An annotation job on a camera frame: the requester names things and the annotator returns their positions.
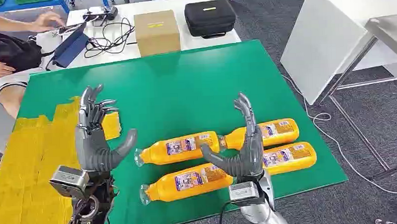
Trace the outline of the person's left hand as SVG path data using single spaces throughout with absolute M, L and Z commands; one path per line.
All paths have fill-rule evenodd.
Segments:
M 61 16 L 49 11 L 41 14 L 35 21 L 31 22 L 28 30 L 31 32 L 46 32 L 62 26 L 65 26 L 65 23 L 61 19 Z

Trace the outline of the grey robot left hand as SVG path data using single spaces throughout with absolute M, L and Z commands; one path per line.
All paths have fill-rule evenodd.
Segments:
M 82 170 L 88 172 L 110 172 L 127 157 L 137 141 L 137 129 L 130 129 L 118 147 L 111 149 L 105 139 L 102 122 L 106 114 L 117 112 L 111 104 L 116 100 L 97 102 L 97 95 L 104 86 L 87 86 L 80 98 L 78 122 L 75 131 L 76 152 Z

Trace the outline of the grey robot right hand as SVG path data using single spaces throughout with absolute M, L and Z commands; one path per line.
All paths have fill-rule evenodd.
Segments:
M 248 97 L 239 92 L 234 99 L 234 107 L 242 112 L 246 123 L 244 143 L 239 154 L 233 157 L 224 157 L 214 153 L 206 143 L 200 145 L 203 157 L 233 177 L 256 177 L 263 169 L 264 145 L 260 126 L 256 123 L 255 114 Z

